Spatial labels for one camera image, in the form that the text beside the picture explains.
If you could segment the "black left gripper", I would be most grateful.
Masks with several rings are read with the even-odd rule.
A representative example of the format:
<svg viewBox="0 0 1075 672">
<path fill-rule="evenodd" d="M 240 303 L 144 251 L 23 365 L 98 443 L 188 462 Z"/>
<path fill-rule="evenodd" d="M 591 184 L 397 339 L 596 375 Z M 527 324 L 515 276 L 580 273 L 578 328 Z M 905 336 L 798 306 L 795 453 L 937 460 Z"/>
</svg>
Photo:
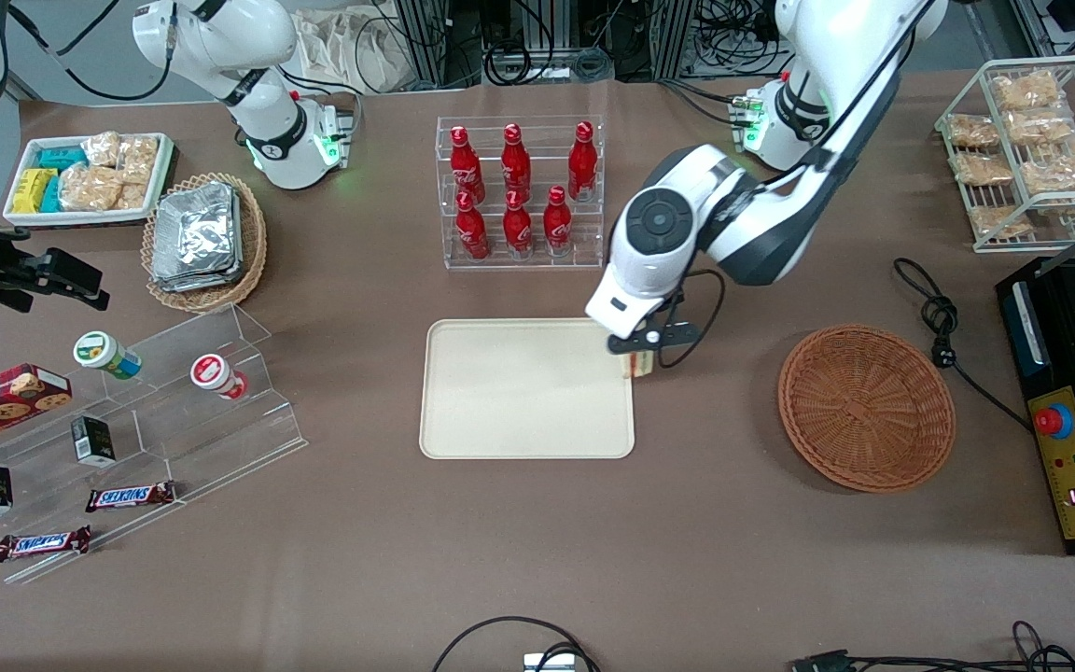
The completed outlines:
<svg viewBox="0 0 1075 672">
<path fill-rule="evenodd" d="M 614 356 L 657 352 L 663 344 L 696 344 L 699 328 L 679 315 L 684 294 L 671 294 L 645 319 L 645 330 L 635 330 L 630 337 L 608 337 L 608 351 Z"/>
</svg>

